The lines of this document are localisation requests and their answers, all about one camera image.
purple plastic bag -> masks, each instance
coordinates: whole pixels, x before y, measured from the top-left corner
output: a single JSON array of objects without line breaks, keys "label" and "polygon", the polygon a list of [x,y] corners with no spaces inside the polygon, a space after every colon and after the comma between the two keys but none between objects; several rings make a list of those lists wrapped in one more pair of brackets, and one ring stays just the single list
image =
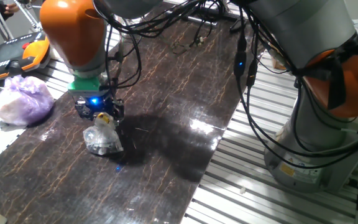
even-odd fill
[{"label": "purple plastic bag", "polygon": [[18,126],[33,124],[49,113],[53,103],[44,81],[21,75],[7,78],[0,92],[0,118]]}]

clear plastic bag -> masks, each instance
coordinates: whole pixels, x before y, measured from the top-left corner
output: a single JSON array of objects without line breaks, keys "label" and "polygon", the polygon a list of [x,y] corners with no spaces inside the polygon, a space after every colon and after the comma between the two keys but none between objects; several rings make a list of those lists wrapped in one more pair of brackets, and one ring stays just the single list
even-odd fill
[{"label": "clear plastic bag", "polygon": [[83,131],[86,148],[90,152],[103,156],[123,151],[115,131],[113,118],[110,115],[100,113],[94,124]]},{"label": "clear plastic bag", "polygon": [[21,75],[7,78],[0,93],[0,118],[18,126],[33,124],[49,113],[53,103],[44,81]]}]

dark marble-pattern mat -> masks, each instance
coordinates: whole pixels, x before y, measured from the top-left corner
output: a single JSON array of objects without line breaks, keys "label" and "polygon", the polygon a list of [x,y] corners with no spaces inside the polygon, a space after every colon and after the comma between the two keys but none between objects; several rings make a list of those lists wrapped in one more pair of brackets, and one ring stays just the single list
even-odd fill
[{"label": "dark marble-pattern mat", "polygon": [[[63,95],[48,120],[0,155],[0,214],[9,223],[179,223],[239,100],[230,25],[220,22],[181,55],[167,41],[142,40],[142,78],[118,92],[122,158],[86,150],[82,132],[92,122]],[[188,44],[197,27],[178,22],[163,35]],[[132,54],[123,78],[135,67]]]}]

blue led light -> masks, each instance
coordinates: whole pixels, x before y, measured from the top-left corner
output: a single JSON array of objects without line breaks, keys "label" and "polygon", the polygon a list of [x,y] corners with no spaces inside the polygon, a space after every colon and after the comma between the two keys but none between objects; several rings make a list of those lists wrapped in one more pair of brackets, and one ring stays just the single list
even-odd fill
[{"label": "blue led light", "polygon": [[98,100],[97,98],[92,98],[92,99],[91,99],[91,102],[92,102],[93,104],[97,104],[98,101],[99,101],[99,100]]}]

person's hand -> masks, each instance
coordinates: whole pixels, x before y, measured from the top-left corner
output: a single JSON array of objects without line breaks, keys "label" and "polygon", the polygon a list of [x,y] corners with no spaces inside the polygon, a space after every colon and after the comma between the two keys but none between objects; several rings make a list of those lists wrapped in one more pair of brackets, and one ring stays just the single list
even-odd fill
[{"label": "person's hand", "polygon": [[17,7],[16,3],[13,4],[7,4],[5,7],[4,14],[13,14],[19,10],[19,7]]}]

